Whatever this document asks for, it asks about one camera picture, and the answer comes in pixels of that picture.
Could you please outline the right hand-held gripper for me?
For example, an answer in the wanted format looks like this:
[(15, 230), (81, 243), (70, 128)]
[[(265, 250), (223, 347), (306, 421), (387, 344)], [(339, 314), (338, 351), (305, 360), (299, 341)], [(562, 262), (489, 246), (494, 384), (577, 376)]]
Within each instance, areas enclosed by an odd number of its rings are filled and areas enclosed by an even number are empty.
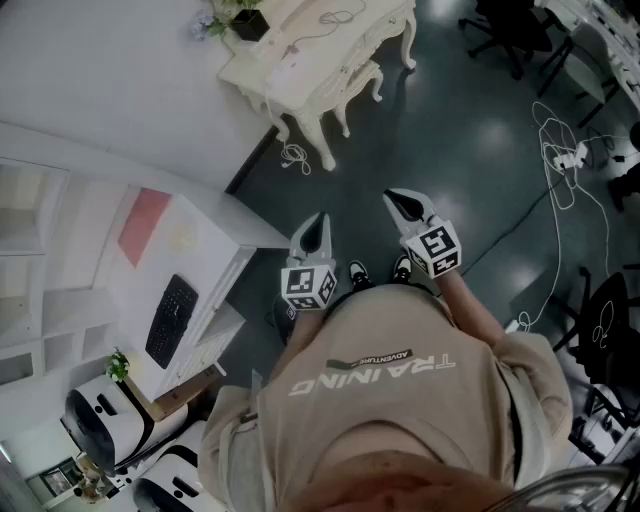
[[(401, 234), (411, 232), (412, 223), (425, 221), (425, 201), (408, 189), (388, 189), (383, 201)], [(432, 216), (401, 245), (409, 258), (429, 277), (438, 278), (460, 266), (460, 241), (450, 220)]]

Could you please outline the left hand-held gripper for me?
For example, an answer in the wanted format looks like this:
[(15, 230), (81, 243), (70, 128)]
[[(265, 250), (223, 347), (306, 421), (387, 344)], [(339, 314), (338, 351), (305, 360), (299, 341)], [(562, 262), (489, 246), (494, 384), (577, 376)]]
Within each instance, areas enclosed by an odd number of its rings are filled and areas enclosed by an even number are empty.
[(335, 268), (330, 216), (318, 212), (291, 238), (291, 254), (281, 270), (282, 298), (296, 311), (326, 309), (338, 284)]

